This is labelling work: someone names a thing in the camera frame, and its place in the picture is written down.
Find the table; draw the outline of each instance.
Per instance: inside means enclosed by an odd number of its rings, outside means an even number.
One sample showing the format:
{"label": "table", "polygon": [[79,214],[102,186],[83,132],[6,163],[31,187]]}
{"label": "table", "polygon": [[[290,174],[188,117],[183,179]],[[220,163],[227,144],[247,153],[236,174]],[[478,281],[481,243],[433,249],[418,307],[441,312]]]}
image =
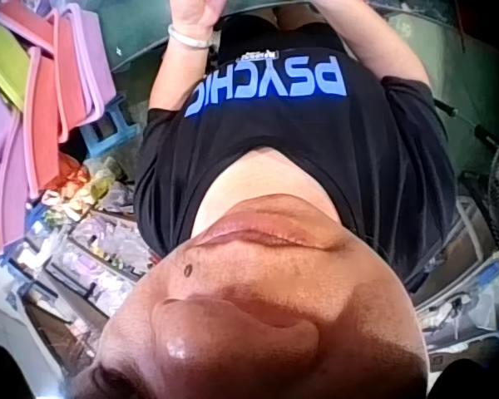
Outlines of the table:
{"label": "table", "polygon": [[[66,0],[98,13],[107,59],[113,71],[167,40],[169,0]],[[224,15],[300,0],[228,0]],[[457,26],[454,0],[368,0],[380,12],[406,12]]]}

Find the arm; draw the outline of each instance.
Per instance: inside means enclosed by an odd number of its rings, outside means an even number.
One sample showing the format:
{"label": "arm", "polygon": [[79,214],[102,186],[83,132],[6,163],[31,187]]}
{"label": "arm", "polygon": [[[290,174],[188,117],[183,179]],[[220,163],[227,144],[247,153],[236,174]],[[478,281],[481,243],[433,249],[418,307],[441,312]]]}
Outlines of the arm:
{"label": "arm", "polygon": [[[173,27],[195,40],[210,40],[224,6],[225,0],[170,0]],[[204,75],[207,53],[171,37],[151,89],[150,108],[178,111]]]}
{"label": "arm", "polygon": [[379,79],[395,76],[430,86],[422,62],[362,0],[312,0],[355,56]]}

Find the blue plastic stool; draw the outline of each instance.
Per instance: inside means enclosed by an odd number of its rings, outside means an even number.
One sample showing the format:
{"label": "blue plastic stool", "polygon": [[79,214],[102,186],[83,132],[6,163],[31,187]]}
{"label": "blue plastic stool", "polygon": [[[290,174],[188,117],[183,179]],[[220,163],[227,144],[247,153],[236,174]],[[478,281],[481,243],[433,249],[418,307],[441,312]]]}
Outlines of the blue plastic stool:
{"label": "blue plastic stool", "polygon": [[126,98],[122,94],[117,94],[116,97],[107,104],[106,113],[103,116],[104,118],[111,118],[116,129],[115,133],[100,140],[96,134],[95,128],[95,126],[98,125],[98,130],[101,130],[100,121],[80,127],[80,132],[82,133],[83,140],[85,141],[91,158],[97,157],[120,144],[124,144],[139,133],[139,125],[135,124],[129,126],[122,115],[120,104],[124,102],[125,99]]}

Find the hand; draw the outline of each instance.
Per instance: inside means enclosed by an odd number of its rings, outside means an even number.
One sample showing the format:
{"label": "hand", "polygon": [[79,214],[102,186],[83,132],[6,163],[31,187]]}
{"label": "hand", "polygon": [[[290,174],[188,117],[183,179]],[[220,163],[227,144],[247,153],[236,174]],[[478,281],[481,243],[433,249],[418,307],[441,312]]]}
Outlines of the hand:
{"label": "hand", "polygon": [[226,0],[170,0],[174,29],[195,40],[209,40]]}

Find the white bracelet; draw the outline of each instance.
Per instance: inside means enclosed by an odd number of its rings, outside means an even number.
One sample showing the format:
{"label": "white bracelet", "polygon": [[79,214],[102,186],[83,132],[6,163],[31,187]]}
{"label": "white bracelet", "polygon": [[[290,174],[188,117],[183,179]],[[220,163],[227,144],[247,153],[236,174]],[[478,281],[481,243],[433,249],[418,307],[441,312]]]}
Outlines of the white bracelet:
{"label": "white bracelet", "polygon": [[210,40],[196,40],[193,39],[192,37],[185,36],[179,32],[177,32],[172,24],[168,26],[168,34],[176,39],[179,43],[185,44],[188,47],[193,47],[193,48],[209,48],[213,45],[212,39]]}

